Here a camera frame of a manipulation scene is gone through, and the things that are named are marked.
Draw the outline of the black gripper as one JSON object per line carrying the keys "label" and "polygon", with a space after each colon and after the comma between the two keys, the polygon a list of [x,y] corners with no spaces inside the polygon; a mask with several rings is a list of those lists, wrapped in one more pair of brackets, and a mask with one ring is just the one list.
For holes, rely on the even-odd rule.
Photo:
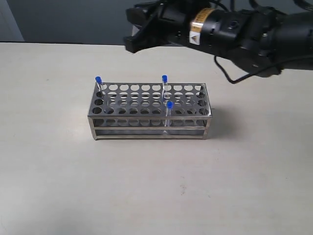
{"label": "black gripper", "polygon": [[[175,44],[221,58],[240,51],[247,15],[210,7],[206,0],[159,0],[126,9],[132,34],[123,37],[125,50],[141,50]],[[147,22],[156,22],[141,26]]]}

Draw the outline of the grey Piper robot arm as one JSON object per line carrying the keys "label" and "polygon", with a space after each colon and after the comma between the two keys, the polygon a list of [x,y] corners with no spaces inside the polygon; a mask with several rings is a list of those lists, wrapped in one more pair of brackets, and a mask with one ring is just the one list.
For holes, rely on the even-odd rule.
{"label": "grey Piper robot arm", "polygon": [[312,11],[285,14],[250,2],[235,11],[217,0],[157,0],[126,10],[136,33],[124,38],[131,53],[174,44],[231,61],[247,77],[313,68]]}

